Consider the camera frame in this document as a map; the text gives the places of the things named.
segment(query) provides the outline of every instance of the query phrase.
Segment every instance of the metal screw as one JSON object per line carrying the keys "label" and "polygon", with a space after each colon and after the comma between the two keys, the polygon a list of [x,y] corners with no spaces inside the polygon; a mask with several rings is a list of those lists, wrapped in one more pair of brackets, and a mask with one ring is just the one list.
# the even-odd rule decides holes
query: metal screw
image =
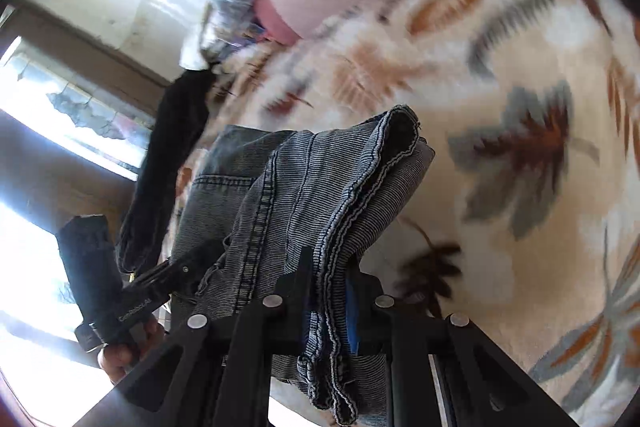
{"label": "metal screw", "polygon": [[376,297],[376,306],[378,308],[391,308],[396,301],[391,295],[380,295]]}
{"label": "metal screw", "polygon": [[262,304],[267,306],[267,308],[277,308],[282,304],[282,297],[279,295],[267,295],[264,299],[262,299]]}
{"label": "metal screw", "polygon": [[469,317],[463,313],[453,313],[449,317],[449,320],[451,321],[451,324],[459,328],[464,328],[469,324]]}
{"label": "metal screw", "polygon": [[206,315],[197,314],[191,315],[189,320],[187,320],[187,326],[192,330],[199,330],[200,328],[207,325],[207,317]]}

